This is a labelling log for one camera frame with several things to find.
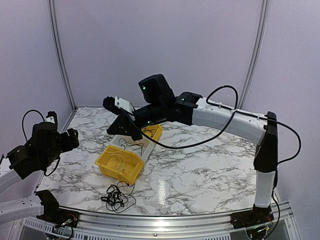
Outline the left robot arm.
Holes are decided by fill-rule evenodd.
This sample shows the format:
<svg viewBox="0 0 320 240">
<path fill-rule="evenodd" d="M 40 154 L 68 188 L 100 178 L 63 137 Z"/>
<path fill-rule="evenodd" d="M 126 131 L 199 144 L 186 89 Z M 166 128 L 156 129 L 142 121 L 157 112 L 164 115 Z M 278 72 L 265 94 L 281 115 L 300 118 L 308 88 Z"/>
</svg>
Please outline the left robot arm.
<svg viewBox="0 0 320 240">
<path fill-rule="evenodd" d="M 61 154 L 79 147 L 79 133 L 70 128 L 58 131 L 56 112 L 49 111 L 40 123 L 32 127 L 31 137 L 18 145 L 0 160 L 0 191 L 26 179 L 35 172 L 46 173 L 48 167 L 61 160 Z M 60 208 L 58 200 L 49 190 L 36 191 L 20 199 L 1 202 L 1 224 L 26 217 L 37 217 L 50 223 L 77 220 L 76 213 Z"/>
</svg>

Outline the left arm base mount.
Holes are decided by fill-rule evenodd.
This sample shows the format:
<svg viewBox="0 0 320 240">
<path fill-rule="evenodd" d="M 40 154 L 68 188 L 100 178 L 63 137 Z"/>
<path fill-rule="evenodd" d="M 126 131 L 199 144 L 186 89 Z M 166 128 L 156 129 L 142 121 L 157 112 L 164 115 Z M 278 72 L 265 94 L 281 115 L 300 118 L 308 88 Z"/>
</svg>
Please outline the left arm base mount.
<svg viewBox="0 0 320 240">
<path fill-rule="evenodd" d="M 78 225 L 80 213 L 78 211 L 68 209 L 49 209 L 43 214 L 37 215 L 36 218 L 49 223 L 55 224 L 57 227 L 68 226 L 76 228 Z"/>
</svg>

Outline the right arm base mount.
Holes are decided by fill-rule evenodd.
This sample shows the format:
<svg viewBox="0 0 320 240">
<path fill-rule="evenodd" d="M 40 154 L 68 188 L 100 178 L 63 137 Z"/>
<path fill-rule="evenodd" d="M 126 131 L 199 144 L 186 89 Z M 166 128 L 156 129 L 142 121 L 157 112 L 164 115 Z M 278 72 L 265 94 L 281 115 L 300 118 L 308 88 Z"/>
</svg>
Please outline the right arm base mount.
<svg viewBox="0 0 320 240">
<path fill-rule="evenodd" d="M 271 211 L 255 211 L 246 210 L 232 213 L 230 216 L 230 223 L 234 229 L 241 229 L 253 227 L 265 223 L 270 223 L 274 220 L 274 215 Z"/>
</svg>

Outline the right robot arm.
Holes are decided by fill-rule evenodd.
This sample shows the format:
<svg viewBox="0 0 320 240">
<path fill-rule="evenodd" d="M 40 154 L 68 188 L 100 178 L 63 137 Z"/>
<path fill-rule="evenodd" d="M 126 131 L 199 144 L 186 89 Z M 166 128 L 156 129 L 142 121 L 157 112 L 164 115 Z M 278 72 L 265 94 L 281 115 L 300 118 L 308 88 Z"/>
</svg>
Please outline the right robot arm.
<svg viewBox="0 0 320 240">
<path fill-rule="evenodd" d="M 256 193 L 253 209 L 247 219 L 258 224 L 267 216 L 274 189 L 277 186 L 278 126 L 297 132 L 277 120 L 275 113 L 251 113 L 238 109 L 238 103 L 227 106 L 211 102 L 209 97 L 192 92 L 176 96 L 162 74 L 151 75 L 139 83 L 147 105 L 135 109 L 132 104 L 118 96 L 107 96 L 103 107 L 117 115 L 107 129 L 109 135 L 124 135 L 134 141 L 146 136 L 144 127 L 165 122 L 177 122 L 188 126 L 196 125 L 219 130 L 244 138 L 256 145 L 253 166 L 256 171 Z"/>
</svg>

